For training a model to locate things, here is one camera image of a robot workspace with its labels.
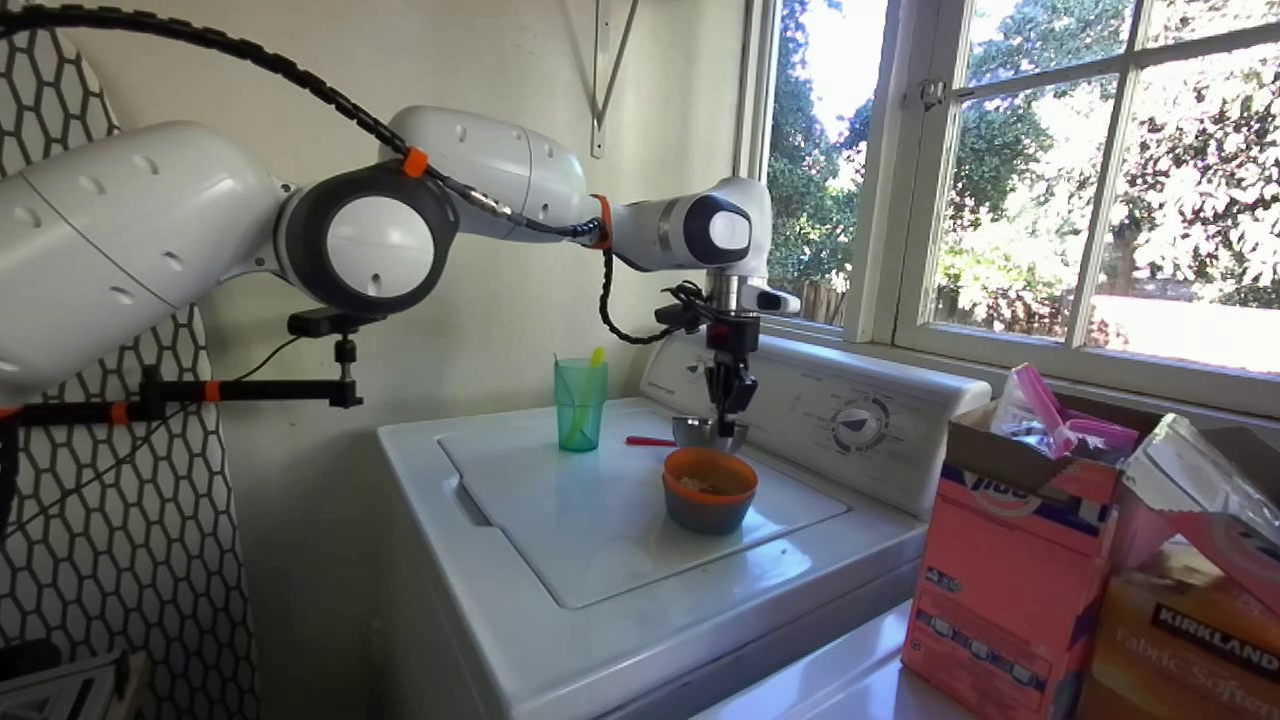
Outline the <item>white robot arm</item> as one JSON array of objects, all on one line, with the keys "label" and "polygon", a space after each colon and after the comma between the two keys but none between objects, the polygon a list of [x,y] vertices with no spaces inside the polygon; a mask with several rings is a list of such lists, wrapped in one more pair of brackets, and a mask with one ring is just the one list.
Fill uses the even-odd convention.
[{"label": "white robot arm", "polygon": [[634,271],[713,269],[662,314],[713,349],[716,429],[750,403],[747,355],[775,306],[769,187],[726,178],[690,198],[612,204],[557,139],[449,107],[390,118],[390,147],[299,191],[231,139],[171,120],[67,147],[0,185],[0,396],[18,407],[115,346],[242,277],[383,320],[440,285],[455,236],[571,242]]}]

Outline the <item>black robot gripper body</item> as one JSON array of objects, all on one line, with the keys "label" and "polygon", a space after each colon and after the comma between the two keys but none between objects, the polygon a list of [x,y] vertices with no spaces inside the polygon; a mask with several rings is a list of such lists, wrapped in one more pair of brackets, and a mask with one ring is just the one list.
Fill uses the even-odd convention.
[{"label": "black robot gripper body", "polygon": [[756,381],[747,371],[747,355],[760,349],[760,320],[756,316],[716,316],[706,326],[706,394],[716,402],[747,402]]}]

